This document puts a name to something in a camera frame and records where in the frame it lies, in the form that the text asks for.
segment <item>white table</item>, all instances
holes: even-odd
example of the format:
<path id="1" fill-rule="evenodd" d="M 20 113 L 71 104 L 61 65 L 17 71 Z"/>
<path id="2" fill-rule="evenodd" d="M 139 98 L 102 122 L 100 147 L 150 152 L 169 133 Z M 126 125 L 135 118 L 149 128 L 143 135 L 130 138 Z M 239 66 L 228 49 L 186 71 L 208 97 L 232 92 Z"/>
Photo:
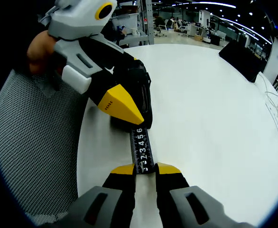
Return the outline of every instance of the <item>white table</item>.
<path id="1" fill-rule="evenodd" d="M 155 162 L 179 168 L 189 185 L 220 201 L 232 219 L 260 224 L 278 201 L 278 118 L 265 105 L 261 77 L 248 82 L 218 50 L 205 47 L 161 44 L 125 51 L 144 62 L 152 80 Z M 170 67 L 170 56 L 178 67 Z M 102 186 L 112 169 L 132 163 L 129 134 L 111 128 L 110 117 L 91 101 L 77 162 L 79 196 Z M 131 227 L 162 227 L 156 196 L 155 175 L 137 176 Z"/>

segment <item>tape measure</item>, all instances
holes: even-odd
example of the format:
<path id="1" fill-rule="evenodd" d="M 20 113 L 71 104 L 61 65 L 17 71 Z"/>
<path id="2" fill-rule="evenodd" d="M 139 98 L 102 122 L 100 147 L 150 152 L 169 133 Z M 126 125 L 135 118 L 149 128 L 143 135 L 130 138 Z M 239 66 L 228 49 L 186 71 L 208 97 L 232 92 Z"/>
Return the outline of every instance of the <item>tape measure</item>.
<path id="1" fill-rule="evenodd" d="M 136 174 L 153 173 L 155 164 L 146 127 L 131 129 L 130 147 L 136 168 Z"/>

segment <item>yellow circle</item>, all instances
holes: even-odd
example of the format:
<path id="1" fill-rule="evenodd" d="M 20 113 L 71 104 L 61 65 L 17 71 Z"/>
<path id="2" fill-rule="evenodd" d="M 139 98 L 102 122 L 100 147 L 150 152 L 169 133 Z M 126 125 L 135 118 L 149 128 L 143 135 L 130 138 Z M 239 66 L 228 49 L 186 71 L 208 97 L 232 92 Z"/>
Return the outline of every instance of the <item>yellow circle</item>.
<path id="1" fill-rule="evenodd" d="M 95 14 L 95 18 L 96 20 L 102 20 L 103 18 L 99 18 L 99 15 L 100 15 L 100 12 L 102 9 L 104 9 L 104 7 L 107 7 L 107 6 L 112 6 L 112 3 L 111 2 L 107 2 L 105 4 L 103 4 L 102 6 L 100 6 L 100 8 L 97 10 L 96 14 Z"/>

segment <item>gray chair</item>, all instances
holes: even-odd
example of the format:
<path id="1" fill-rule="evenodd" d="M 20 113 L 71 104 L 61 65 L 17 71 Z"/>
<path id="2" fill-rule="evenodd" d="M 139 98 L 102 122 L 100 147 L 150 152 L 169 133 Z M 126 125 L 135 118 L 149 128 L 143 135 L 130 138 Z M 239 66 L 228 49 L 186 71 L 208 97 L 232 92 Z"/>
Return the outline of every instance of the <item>gray chair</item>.
<path id="1" fill-rule="evenodd" d="M 46 75 L 12 71 L 0 92 L 0 171 L 36 224 L 55 222 L 78 198 L 77 147 L 87 102 L 69 85 L 55 91 Z"/>

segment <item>white pillar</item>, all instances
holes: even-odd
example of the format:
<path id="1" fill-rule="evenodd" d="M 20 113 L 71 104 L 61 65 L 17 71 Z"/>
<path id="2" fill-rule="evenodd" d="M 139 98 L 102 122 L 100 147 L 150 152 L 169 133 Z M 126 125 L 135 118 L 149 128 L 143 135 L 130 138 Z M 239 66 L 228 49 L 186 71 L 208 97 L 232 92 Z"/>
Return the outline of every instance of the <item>white pillar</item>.
<path id="1" fill-rule="evenodd" d="M 250 45 L 251 37 L 248 34 L 246 34 L 245 37 L 247 38 L 247 41 L 245 42 L 244 47 L 247 48 Z"/>
<path id="2" fill-rule="evenodd" d="M 271 54 L 268 59 L 266 68 L 263 71 L 263 74 L 267 79 L 273 84 L 277 75 L 278 75 L 278 39 L 275 38 L 273 44 L 272 44 L 272 49 L 271 49 Z"/>
<path id="3" fill-rule="evenodd" d="M 201 27 L 207 28 L 207 20 L 211 23 L 211 14 L 209 11 L 200 10 L 199 11 L 199 23 L 201 23 Z"/>

